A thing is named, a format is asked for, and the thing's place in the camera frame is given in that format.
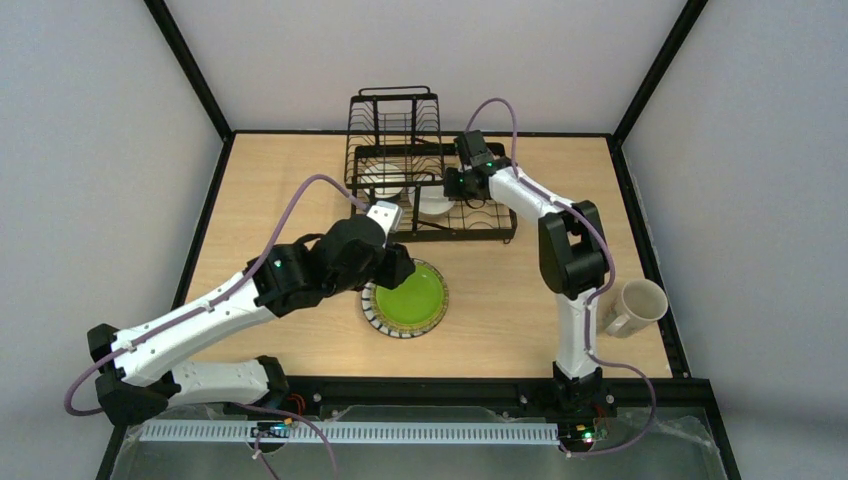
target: black wire dish rack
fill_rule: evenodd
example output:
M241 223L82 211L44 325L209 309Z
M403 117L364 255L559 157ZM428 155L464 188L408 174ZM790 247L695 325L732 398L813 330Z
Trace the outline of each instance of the black wire dish rack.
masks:
M445 167L459 166L454 144L442 143L439 97L429 87L359 90L350 99L347 129L347 187L365 202L385 200L403 208L392 241L509 243L515 237L515 212L492 200L457 201L441 215L421 211L421 189L443 186ZM496 157L505 155L503 144L487 145Z

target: wooden tabletop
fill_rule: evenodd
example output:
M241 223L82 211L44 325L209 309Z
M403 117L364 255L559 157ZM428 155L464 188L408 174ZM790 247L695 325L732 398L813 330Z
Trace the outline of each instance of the wooden tabletop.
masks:
M510 139L489 139L504 143ZM618 271L600 302L604 312L621 285L642 269L606 140L520 138L517 160L550 190L599 209ZM343 180L343 135L238 134L189 289L188 300L220 285L256 257L300 183L314 173ZM302 197L277 243L325 232L350 215L327 184ZM450 293L442 322L422 337L399 340L365 320L359 295L347 292L230 336L195 356L203 361L280 359L287 374L368 377L549 377L557 345L554 295L539 274L536 225L519 220L512 243L408 243L413 257L434 265ZM604 359L651 377L670 377L656 326L631 338L599 334ZM607 377L633 376L605 369Z

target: black corner post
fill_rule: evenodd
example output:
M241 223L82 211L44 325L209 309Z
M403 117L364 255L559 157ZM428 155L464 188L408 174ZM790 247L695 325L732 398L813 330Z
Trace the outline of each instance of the black corner post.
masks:
M180 33L180 29L177 27L177 22L174 21L174 17L168 10L168 6L165 5L164 0L144 0L144 3L147 5L148 10L150 10L150 14L153 15L153 19L156 20L156 25L159 25L162 36L165 37L168 46L174 52L174 57L180 63L180 67L182 67L186 78L191 83L194 93L197 94L197 98L206 110L206 114L209 115L212 125L215 126L215 130L218 131L221 140L226 140L233 134L233 131L230 129L227 119L224 118L224 112L221 111L221 107L215 101L215 97L212 95L206 79L203 78L200 67L197 66L191 50L188 49L188 45Z
M633 130L636 120L642 114L642 110L645 109L648 100L650 100L654 90L657 89L657 85L660 84L660 80L662 80L663 75L665 75L666 70L671 65L671 61L674 60L674 56L677 55L677 51L680 50L683 41L686 40L686 36L689 35L689 31L692 30L695 21L698 20L706 5L707 0L689 0L686 2L680 15L677 17L677 21L674 22L671 32L669 32L668 37L665 39L665 43L660 48L657 58L654 59L654 63L648 69L645 79L642 80L642 84L636 90L636 95L630 101L630 106L624 112L618 128L612 134L614 145L623 144L627 135Z

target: mug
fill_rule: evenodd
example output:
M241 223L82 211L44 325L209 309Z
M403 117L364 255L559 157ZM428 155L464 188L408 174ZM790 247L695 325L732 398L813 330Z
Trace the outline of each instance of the mug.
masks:
M605 319L607 335L627 338L656 322L668 310L668 297L656 283L631 280L624 284Z

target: gray wall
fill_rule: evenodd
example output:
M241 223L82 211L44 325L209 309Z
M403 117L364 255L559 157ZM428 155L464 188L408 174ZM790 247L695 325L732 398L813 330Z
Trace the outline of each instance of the gray wall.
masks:
M682 0L173 0L233 128L346 128L350 96L427 84L442 127L502 96L524 130L611 132ZM508 129L503 107L480 117Z
M845 478L848 6L710 1L625 144L744 478Z
M85 332L167 311L221 143L141 1L0 2L0 78L0 477L93 478Z

